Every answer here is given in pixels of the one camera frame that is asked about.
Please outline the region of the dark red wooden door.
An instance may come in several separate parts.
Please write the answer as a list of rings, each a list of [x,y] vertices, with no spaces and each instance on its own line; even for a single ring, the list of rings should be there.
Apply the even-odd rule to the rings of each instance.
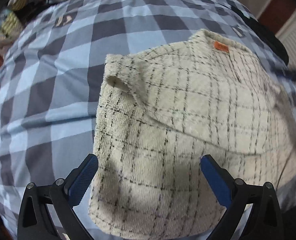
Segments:
[[[273,34],[277,34],[295,10],[296,0],[271,0],[258,21]]]

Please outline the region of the cream plaid knit shirt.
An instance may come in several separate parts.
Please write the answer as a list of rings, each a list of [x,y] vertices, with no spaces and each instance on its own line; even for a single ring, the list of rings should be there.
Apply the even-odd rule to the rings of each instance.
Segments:
[[[279,194],[296,177],[296,121],[284,87],[244,45],[202,29],[188,40],[106,56],[99,161],[88,213],[125,239],[172,239],[222,217],[200,159]]]

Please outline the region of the black garment on bed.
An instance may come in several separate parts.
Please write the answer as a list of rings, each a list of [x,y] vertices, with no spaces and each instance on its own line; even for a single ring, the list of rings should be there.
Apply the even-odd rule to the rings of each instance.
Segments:
[[[276,36],[266,26],[262,25],[254,18],[246,17],[241,10],[237,9],[237,7],[231,6],[231,9],[233,12],[238,14],[240,18],[242,18],[245,24],[256,33],[258,38],[260,38],[262,42],[267,44],[269,48],[278,57],[280,57],[283,60],[284,64],[287,66],[289,63],[287,50],[284,45],[276,38]]]

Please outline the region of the blue checkered bed cover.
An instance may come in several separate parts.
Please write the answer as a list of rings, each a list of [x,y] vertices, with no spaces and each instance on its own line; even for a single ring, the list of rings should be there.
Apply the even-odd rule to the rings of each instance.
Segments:
[[[133,54],[208,29],[265,70],[284,63],[232,7],[237,0],[65,0],[23,30],[0,68],[0,217],[11,237],[26,186],[52,184],[92,152],[107,54]]]

